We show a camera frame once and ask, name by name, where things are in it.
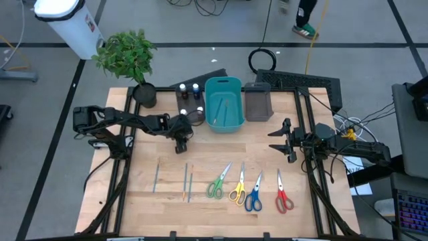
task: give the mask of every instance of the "scissors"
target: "scissors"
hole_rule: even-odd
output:
[[[221,199],[223,197],[223,179],[225,179],[226,173],[229,171],[232,162],[230,162],[221,175],[212,183],[208,185],[207,188],[207,197],[214,197],[216,199]]]
[[[229,193],[229,199],[233,202],[236,202],[238,206],[242,206],[245,201],[245,196],[247,192],[245,192],[243,188],[243,172],[245,171],[244,164],[241,166],[241,177],[239,178],[239,183],[236,186],[236,189]]]
[[[294,208],[294,202],[287,197],[284,187],[282,186],[281,173],[278,169],[278,196],[275,199],[276,208],[281,214],[285,214],[287,210]]]
[[[253,191],[245,198],[245,210],[248,212],[254,211],[260,211],[261,210],[261,201],[259,199],[259,187],[260,187],[260,181],[261,181],[261,173],[259,174],[259,178],[257,179],[255,186],[253,188]]]

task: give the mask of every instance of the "gray floor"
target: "gray floor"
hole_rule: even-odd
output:
[[[319,0],[311,23],[316,25],[325,0]],[[16,0],[0,0],[0,34],[17,42],[21,28],[20,5]],[[100,0],[86,1],[95,15]],[[428,8],[425,0],[394,0],[415,43],[428,42],[427,22],[420,20]],[[297,9],[291,0],[291,12]],[[31,4],[25,7],[25,43],[62,43],[45,23],[33,17]],[[156,43],[260,42],[268,1],[230,0],[221,17],[201,17],[192,4],[173,7],[160,0],[108,0],[99,27],[108,37],[117,31],[143,28]],[[294,14],[281,15],[274,0],[267,29],[267,42],[309,42],[290,31]],[[405,43],[387,0],[330,0],[321,29],[320,43]],[[228,75],[252,82],[255,75],[247,65],[254,48],[159,48],[148,80],[156,86],[176,82],[225,68]],[[277,70],[303,73],[308,48],[270,48],[277,55]],[[6,56],[0,48],[0,60]],[[39,82],[0,82],[0,103],[13,107],[15,118],[2,134],[0,143],[0,239],[15,239],[35,182],[45,159],[62,111],[78,57],[68,48],[21,48],[39,74]],[[428,62],[428,49],[418,49]],[[270,59],[256,54],[253,63],[269,68]],[[22,65],[15,56],[10,66]],[[392,102],[391,85],[415,82],[421,74],[409,48],[314,48],[309,74],[339,78],[344,109],[350,116],[364,117]],[[72,103],[75,106],[103,106],[108,89],[131,86],[132,82],[105,76],[91,61],[86,62]],[[394,116],[370,124],[377,138],[401,153]],[[85,141],[73,140],[69,113],[54,160],[40,197],[27,238],[72,235],[80,203],[82,185],[93,150]],[[371,204],[391,196],[388,179],[372,183]],[[391,238],[387,224],[377,218],[359,199],[354,199],[362,233]]]

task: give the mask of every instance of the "sneaker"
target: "sneaker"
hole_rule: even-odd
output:
[[[278,0],[278,5],[280,6],[280,12],[283,14],[287,14],[288,12],[288,3],[290,0]]]
[[[315,36],[315,29],[309,23],[305,24],[303,27],[293,26],[292,30],[294,33],[307,39],[312,39]]]

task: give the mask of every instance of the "yellow scissors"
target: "yellow scissors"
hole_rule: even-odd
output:
[[[245,171],[245,166],[242,163],[241,177],[239,178],[238,186],[236,186],[235,190],[233,190],[233,191],[231,191],[231,193],[229,193],[229,199],[233,202],[236,202],[236,204],[238,206],[242,206],[242,204],[245,202],[245,197],[247,195],[247,192],[243,188],[243,173],[244,173],[244,171]]]

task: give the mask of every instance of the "black keyboard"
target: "black keyboard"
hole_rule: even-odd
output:
[[[397,192],[402,230],[428,235],[428,199]]]

